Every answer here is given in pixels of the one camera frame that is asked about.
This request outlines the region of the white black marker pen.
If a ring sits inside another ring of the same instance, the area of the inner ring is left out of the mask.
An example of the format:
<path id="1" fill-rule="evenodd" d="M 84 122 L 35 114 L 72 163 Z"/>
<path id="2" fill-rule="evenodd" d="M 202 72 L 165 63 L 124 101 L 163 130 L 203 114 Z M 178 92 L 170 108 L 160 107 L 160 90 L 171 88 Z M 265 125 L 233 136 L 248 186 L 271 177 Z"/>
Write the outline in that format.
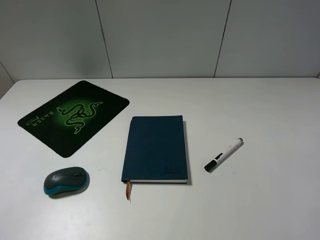
<path id="1" fill-rule="evenodd" d="M 204 169 L 207 172 L 212 172 L 221 162 L 228 158 L 233 152 L 235 152 L 243 144 L 242 138 L 237 138 L 236 141 L 230 144 L 224 152 L 221 152 L 213 160 L 211 160 Z"/>

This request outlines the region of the grey teal computer mouse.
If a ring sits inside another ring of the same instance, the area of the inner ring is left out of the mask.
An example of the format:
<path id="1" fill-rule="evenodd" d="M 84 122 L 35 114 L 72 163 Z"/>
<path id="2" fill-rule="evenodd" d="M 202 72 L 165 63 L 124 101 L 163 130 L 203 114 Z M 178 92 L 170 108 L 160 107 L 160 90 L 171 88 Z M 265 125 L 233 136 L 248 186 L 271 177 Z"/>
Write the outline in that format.
<path id="1" fill-rule="evenodd" d="M 67 167 L 50 173 L 44 180 L 43 191 L 47 196 L 75 192 L 89 181 L 88 172 L 82 167 Z"/>

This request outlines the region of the dark blue notebook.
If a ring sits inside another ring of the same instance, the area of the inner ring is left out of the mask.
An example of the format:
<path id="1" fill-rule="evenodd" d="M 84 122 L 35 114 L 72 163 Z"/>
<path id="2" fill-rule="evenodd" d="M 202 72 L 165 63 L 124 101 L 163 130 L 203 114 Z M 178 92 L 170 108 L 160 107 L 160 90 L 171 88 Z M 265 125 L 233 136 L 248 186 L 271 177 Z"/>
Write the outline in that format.
<path id="1" fill-rule="evenodd" d="M 188 179 L 183 117 L 134 116 L 121 175 L 126 198 L 132 183 L 185 184 Z"/>

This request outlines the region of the black green snake mouse pad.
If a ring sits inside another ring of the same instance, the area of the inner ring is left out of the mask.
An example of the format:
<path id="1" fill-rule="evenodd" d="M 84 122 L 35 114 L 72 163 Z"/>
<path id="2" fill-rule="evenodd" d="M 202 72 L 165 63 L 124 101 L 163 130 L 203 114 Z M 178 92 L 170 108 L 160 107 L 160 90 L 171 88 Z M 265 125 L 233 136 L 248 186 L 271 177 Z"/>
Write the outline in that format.
<path id="1" fill-rule="evenodd" d="M 55 153 L 68 158 L 129 104 L 128 99 L 82 80 L 17 124 Z"/>

